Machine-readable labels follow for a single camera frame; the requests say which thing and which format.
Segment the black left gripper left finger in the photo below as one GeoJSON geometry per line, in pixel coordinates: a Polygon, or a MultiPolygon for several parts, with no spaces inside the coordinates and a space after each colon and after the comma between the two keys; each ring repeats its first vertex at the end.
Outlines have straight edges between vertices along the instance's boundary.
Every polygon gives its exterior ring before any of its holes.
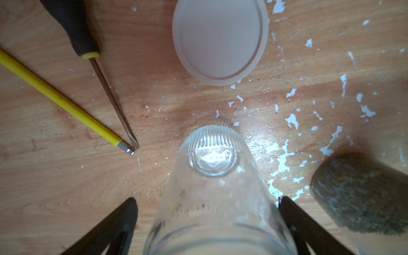
{"type": "Polygon", "coordinates": [[[130,197],[90,230],[64,255],[127,255],[138,219],[138,206],[130,197]]]}

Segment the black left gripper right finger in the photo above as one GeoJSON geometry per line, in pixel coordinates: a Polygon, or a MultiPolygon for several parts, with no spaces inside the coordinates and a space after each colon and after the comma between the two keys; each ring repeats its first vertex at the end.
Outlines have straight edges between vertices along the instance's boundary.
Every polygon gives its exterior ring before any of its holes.
{"type": "Polygon", "coordinates": [[[291,198],[279,199],[278,210],[294,239],[297,253],[309,255],[351,255],[347,247],[329,234],[291,198]]]}

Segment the jar with foil seal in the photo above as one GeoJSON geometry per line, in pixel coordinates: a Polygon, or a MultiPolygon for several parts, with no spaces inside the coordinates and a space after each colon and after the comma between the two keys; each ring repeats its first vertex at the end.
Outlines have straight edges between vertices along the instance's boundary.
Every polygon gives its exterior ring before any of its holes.
{"type": "Polygon", "coordinates": [[[359,254],[408,253],[407,174],[350,153],[321,164],[311,190],[359,254]]]}

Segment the clear jar with tea leaves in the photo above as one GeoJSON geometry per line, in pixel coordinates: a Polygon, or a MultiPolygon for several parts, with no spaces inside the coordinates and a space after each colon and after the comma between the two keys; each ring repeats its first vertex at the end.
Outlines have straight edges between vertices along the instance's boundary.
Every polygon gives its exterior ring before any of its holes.
{"type": "Polygon", "coordinates": [[[225,126],[182,144],[146,255],[295,255],[295,242],[244,139],[225,126]]]}

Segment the beige jar lid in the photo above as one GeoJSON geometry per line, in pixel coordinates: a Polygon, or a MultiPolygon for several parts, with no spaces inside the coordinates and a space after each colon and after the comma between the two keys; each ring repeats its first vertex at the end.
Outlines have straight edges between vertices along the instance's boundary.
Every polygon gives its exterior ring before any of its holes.
{"type": "Polygon", "coordinates": [[[264,1],[178,1],[172,36],[177,57],[199,81],[231,85],[246,77],[267,45],[264,1]]]}

